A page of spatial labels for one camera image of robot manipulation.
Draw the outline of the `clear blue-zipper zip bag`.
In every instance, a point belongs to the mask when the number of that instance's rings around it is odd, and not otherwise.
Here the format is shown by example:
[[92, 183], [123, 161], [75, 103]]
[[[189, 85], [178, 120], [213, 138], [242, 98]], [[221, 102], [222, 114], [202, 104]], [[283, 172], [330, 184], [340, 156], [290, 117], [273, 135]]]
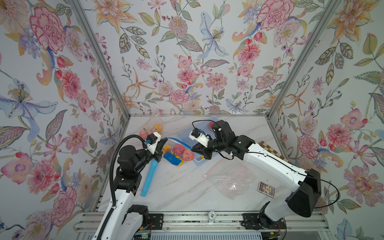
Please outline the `clear blue-zipper zip bag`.
[[180, 167], [193, 161], [199, 155], [194, 153], [187, 144], [174, 138], [166, 138], [162, 148], [163, 158], [171, 165]]

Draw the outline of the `red peach with green stem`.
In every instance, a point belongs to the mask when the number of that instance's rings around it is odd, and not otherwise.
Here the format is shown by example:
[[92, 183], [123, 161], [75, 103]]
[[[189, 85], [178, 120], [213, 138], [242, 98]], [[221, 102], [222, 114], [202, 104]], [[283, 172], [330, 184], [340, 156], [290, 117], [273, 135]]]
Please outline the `red peach with green stem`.
[[173, 153], [175, 156], [182, 156], [183, 153], [185, 151], [185, 147], [181, 144], [176, 144], [174, 147], [173, 147]]

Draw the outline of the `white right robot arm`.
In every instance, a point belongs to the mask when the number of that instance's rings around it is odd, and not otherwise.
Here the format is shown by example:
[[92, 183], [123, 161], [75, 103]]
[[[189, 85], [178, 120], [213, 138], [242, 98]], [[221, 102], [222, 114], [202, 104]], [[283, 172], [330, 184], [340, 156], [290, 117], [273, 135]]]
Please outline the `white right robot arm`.
[[287, 216], [309, 218], [320, 198], [321, 178], [316, 170], [306, 171], [295, 167], [263, 149], [253, 139], [237, 136], [228, 122], [218, 121], [212, 124], [215, 137], [194, 127], [190, 139], [197, 141], [192, 147], [194, 153], [210, 160], [213, 153], [225, 152], [247, 163], [253, 164], [279, 180], [290, 194], [281, 201], [267, 202], [257, 215], [260, 225], [277, 222]]

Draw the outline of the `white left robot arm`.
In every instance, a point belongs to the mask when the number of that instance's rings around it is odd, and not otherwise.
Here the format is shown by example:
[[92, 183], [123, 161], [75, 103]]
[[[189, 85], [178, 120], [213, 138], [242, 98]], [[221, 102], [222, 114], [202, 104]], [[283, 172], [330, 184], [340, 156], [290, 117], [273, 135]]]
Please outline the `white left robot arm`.
[[166, 142], [167, 138], [154, 133], [146, 140], [129, 135], [117, 145], [109, 171], [111, 200], [95, 240], [131, 240], [151, 225], [148, 207], [133, 204], [133, 199], [142, 180], [141, 171], [151, 161], [161, 160]]

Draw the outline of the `clear pink bag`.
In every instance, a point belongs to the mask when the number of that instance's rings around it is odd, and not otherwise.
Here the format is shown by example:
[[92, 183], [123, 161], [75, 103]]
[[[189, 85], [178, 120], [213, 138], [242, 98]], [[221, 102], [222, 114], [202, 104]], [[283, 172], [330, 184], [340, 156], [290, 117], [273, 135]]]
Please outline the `clear pink bag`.
[[221, 159], [204, 179], [229, 199], [244, 195], [256, 180], [255, 174], [241, 160]]

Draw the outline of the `clear pink-zipper zip bag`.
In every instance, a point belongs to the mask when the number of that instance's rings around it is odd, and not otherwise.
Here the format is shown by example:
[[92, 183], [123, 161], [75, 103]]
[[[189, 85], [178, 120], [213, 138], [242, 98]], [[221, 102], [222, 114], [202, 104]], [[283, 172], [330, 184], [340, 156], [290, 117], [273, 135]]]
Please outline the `clear pink-zipper zip bag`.
[[159, 107], [157, 107], [157, 109], [152, 113], [149, 120], [139, 128], [139, 132], [142, 130], [145, 130], [145, 131], [148, 131], [150, 135], [155, 132], [153, 129], [155, 124], [162, 124], [163, 130], [164, 130], [164, 124], [162, 120], [162, 111], [160, 110]]

